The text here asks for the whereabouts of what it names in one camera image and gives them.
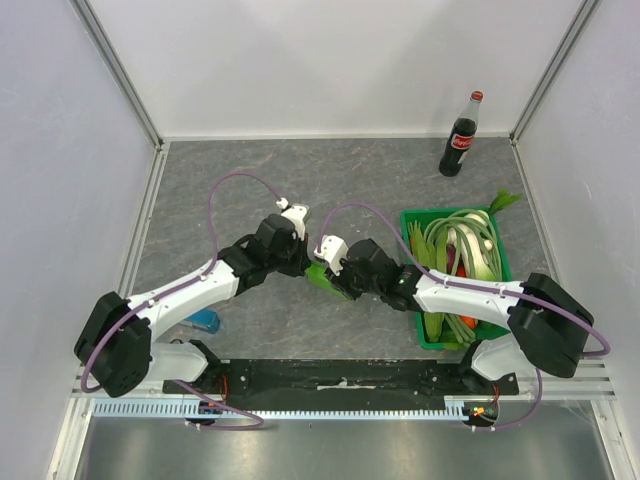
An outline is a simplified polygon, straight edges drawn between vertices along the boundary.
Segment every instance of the white bracket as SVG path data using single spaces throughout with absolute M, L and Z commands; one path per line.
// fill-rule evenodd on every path
M 349 247 L 346 242 L 340 237 L 335 235 L 327 235 L 322 239 L 322 245 L 320 245 L 320 252 L 314 250 L 315 256 L 321 260 L 324 260 L 329 269 L 336 275 L 340 275 L 342 265 L 340 260 L 347 258 L 347 251 Z

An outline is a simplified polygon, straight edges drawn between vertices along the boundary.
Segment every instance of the blue object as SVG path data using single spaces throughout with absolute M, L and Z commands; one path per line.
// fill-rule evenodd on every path
M 205 309 L 187 317 L 186 321 L 192 328 L 214 334 L 220 328 L 220 317 L 213 310 Z

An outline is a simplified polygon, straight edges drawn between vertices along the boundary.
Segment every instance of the gray marble surface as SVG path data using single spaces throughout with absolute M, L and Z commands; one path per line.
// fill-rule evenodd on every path
M 206 202 L 214 181 L 250 169 L 290 202 L 311 207 L 316 240 L 336 205 L 377 206 L 399 225 L 403 210 L 488 205 L 498 188 L 524 191 L 505 138 L 478 138 L 461 173 L 445 178 L 437 164 L 444 139 L 264 140 L 172 143 L 144 246 L 135 292 L 153 289 L 201 266 L 211 254 Z M 275 211 L 258 182 L 232 178 L 214 200 L 220 247 Z M 498 214 L 514 279 L 546 272 L 547 263 L 526 200 Z M 338 213 L 330 232 L 353 243 L 371 237 L 402 258 L 384 224 L 357 208 Z M 341 300 L 303 278 L 273 274 L 265 283 L 215 310 L 220 330 L 209 335 L 178 325 L 163 337 L 199 338 L 222 358 L 441 358 L 418 343 L 414 315 L 395 312 L 371 296 Z

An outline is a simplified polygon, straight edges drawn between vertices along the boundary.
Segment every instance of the bottle label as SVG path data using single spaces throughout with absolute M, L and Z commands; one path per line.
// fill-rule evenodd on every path
M 451 146 L 458 150 L 468 150 L 471 146 L 471 142 L 473 142 L 473 135 L 470 137 L 463 137 L 462 135 L 454 133 L 453 138 L 451 139 Z

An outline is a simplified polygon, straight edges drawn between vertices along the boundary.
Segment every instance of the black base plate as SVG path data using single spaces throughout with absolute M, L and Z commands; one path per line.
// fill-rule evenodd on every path
M 457 364 L 436 360 L 230 360 L 217 374 L 227 377 L 227 404 L 244 410 L 357 411 L 444 408 L 444 396 L 471 395 Z M 375 388 L 320 389 L 347 384 Z M 498 382 L 501 395 L 517 395 L 515 375 Z M 222 382 L 205 394 L 220 394 Z M 163 392 L 185 393 L 167 381 Z M 486 395 L 493 395 L 489 386 Z

